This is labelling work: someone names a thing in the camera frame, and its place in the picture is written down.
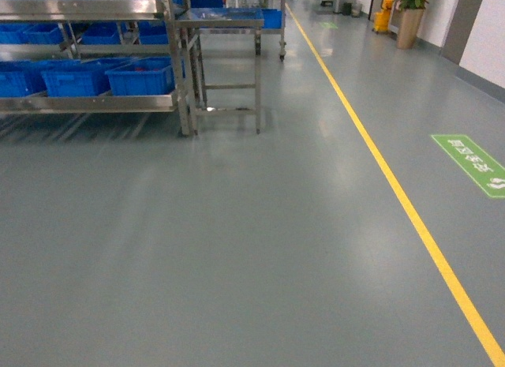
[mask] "floor marking sign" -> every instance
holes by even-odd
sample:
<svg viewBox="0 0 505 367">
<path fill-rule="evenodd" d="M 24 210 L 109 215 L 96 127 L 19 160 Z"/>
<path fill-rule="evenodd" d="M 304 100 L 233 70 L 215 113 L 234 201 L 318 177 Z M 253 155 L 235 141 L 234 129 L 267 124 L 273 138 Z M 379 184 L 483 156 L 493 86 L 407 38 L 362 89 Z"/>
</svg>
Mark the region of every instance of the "floor marking sign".
<svg viewBox="0 0 505 367">
<path fill-rule="evenodd" d="M 321 25 L 325 29 L 338 29 L 339 28 L 333 22 L 320 22 L 319 25 Z"/>
<path fill-rule="evenodd" d="M 493 199 L 505 199 L 505 168 L 462 134 L 432 135 L 433 140 Z"/>
</svg>

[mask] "metal table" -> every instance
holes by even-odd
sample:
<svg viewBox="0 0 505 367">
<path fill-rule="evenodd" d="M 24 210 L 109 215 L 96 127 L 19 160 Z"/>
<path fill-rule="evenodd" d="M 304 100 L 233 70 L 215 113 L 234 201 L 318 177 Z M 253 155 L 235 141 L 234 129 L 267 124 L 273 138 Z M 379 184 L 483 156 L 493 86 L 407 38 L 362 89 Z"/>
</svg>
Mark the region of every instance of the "metal table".
<svg viewBox="0 0 505 367">
<path fill-rule="evenodd" d="M 176 20 L 181 29 L 185 56 L 186 79 L 189 84 L 190 116 L 195 134 L 198 134 L 197 117 L 221 114 L 254 114 L 256 132 L 261 127 L 261 27 L 264 24 L 260 9 L 213 8 L 191 9 Z M 254 34 L 254 83 L 248 84 L 206 84 L 201 52 L 201 28 L 242 28 Z M 255 90 L 254 108 L 210 108 L 207 102 L 208 89 L 251 89 Z"/>
<path fill-rule="evenodd" d="M 285 28 L 286 28 L 286 0 L 280 0 L 280 3 L 278 3 L 275 0 L 272 0 L 272 9 L 277 9 L 278 7 L 281 10 L 282 13 L 282 22 L 281 22 L 281 27 L 280 28 L 267 28 L 263 29 L 261 31 L 262 35 L 279 35 L 280 36 L 280 52 L 279 52 L 279 57 L 280 60 L 283 62 L 284 58 L 286 57 L 286 41 L 285 41 Z M 228 8 L 239 8 L 239 0 L 227 0 L 226 1 L 226 7 Z M 244 34 L 247 32 L 251 32 L 250 29 L 240 29 L 240 28 L 205 28 L 202 29 L 203 33 L 206 34 Z"/>
</svg>

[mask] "blue storage bin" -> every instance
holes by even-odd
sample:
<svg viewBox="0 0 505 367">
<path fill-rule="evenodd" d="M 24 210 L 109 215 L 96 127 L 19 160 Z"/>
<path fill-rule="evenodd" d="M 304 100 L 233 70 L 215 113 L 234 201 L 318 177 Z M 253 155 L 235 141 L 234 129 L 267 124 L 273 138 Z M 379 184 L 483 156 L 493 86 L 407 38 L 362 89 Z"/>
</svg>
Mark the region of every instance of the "blue storage bin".
<svg viewBox="0 0 505 367">
<path fill-rule="evenodd" d="M 146 58 L 106 72 L 115 96 L 165 95 L 175 88 L 170 58 Z"/>
<path fill-rule="evenodd" d="M 78 59 L 47 59 L 46 61 L 33 62 L 32 65 L 42 72 L 49 69 L 65 68 L 79 64 L 80 61 Z"/>
<path fill-rule="evenodd" d="M 0 43 L 22 44 L 28 43 L 28 37 L 24 34 L 30 28 L 26 24 L 0 25 Z"/>
<path fill-rule="evenodd" d="M 262 9 L 265 29 L 280 29 L 282 27 L 282 12 L 277 9 Z"/>
<path fill-rule="evenodd" d="M 192 8 L 223 8 L 223 0 L 191 0 Z"/>
<path fill-rule="evenodd" d="M 63 42 L 62 31 L 57 24 L 33 25 L 24 31 L 29 43 L 37 45 L 60 44 Z"/>
<path fill-rule="evenodd" d="M 43 71 L 42 76 L 51 97 L 97 96 L 110 90 L 106 67 L 81 63 Z"/>
<path fill-rule="evenodd" d="M 82 35 L 84 45 L 118 45 L 118 26 L 115 23 L 93 24 Z"/>
<path fill-rule="evenodd" d="M 92 59 L 91 61 L 83 61 L 87 65 L 98 65 L 103 66 L 106 69 L 115 69 L 119 66 L 127 65 L 129 63 L 135 62 L 137 59 L 132 57 L 118 57 L 118 58 L 99 58 Z"/>
<path fill-rule="evenodd" d="M 139 24 L 140 43 L 143 45 L 167 45 L 168 35 L 166 27 L 161 25 L 150 25 L 148 22 Z"/>
<path fill-rule="evenodd" d="M 0 63 L 0 97 L 25 97 L 45 89 L 39 69 L 30 62 Z"/>
</svg>

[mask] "gray epoxy floor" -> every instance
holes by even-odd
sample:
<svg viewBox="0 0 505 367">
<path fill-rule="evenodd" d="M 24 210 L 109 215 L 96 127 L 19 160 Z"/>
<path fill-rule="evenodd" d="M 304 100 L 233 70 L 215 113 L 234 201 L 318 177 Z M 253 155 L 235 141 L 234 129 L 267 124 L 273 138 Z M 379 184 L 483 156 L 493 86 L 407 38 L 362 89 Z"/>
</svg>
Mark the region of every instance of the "gray epoxy floor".
<svg viewBox="0 0 505 367">
<path fill-rule="evenodd" d="M 504 347 L 505 201 L 429 135 L 503 162 L 505 106 L 365 19 L 290 4 Z M 229 118 L 181 139 L 158 116 L 136 140 L 123 118 L 1 143 L 2 367 L 491 365 L 291 19 L 286 37 L 284 64 L 264 37 L 259 136 Z M 251 46 L 205 39 L 208 80 Z"/>
</svg>

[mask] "metal rack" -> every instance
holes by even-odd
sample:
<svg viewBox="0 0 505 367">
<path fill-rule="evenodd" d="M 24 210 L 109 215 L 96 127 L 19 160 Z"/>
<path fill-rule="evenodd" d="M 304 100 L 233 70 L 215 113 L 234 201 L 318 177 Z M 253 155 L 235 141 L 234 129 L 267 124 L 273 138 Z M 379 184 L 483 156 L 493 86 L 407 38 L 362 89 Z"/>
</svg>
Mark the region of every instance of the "metal rack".
<svg viewBox="0 0 505 367">
<path fill-rule="evenodd" d="M 186 77 L 189 81 L 189 107 L 194 132 L 198 134 L 199 116 L 216 116 L 224 114 L 244 115 L 252 114 L 256 117 L 256 133 L 261 127 L 261 27 L 263 18 L 258 9 L 224 9 L 213 13 L 212 9 L 191 9 L 180 18 L 176 24 L 181 29 L 185 56 Z M 254 83 L 251 84 L 206 84 L 204 64 L 201 52 L 200 31 L 202 28 L 223 29 L 228 27 L 242 27 L 241 30 L 254 34 Z M 207 90 L 216 89 L 254 89 L 254 108 L 214 108 L 208 106 Z"/>
<path fill-rule="evenodd" d="M 230 3 L 235 2 L 235 5 L 238 6 L 238 0 L 228 0 L 226 1 L 226 6 L 230 7 Z M 279 35 L 280 36 L 280 52 L 279 52 L 279 58 L 281 61 L 284 61 L 284 58 L 286 57 L 286 41 L 284 38 L 284 29 L 286 27 L 286 0 L 280 0 L 280 10 L 282 12 L 282 23 L 281 23 L 281 28 L 280 29 L 262 29 L 261 33 L 266 34 L 266 35 Z M 251 33 L 253 34 L 253 31 L 249 29 L 243 29 L 243 28 L 232 28 L 231 26 L 225 27 L 225 28 L 206 28 L 206 29 L 201 29 L 202 33 L 207 33 L 207 34 L 245 34 L 245 33 Z"/>
<path fill-rule="evenodd" d="M 102 21 L 164 21 L 169 36 L 168 45 L 103 45 L 81 49 L 78 54 L 169 54 L 175 77 L 175 91 L 168 95 L 112 96 L 110 92 L 98 97 L 47 97 L 45 92 L 24 98 L 0 99 L 0 114 L 79 114 L 125 112 L 172 112 L 179 110 L 181 132 L 189 135 L 185 80 L 182 76 L 180 39 L 175 27 L 176 7 L 172 0 L 0 0 L 0 23 L 57 22 L 65 35 L 63 24 Z M 68 55 L 77 54 L 77 37 L 65 37 L 62 48 Z M 3 52 L 38 48 L 40 53 L 50 47 L 44 45 L 2 45 Z"/>
</svg>

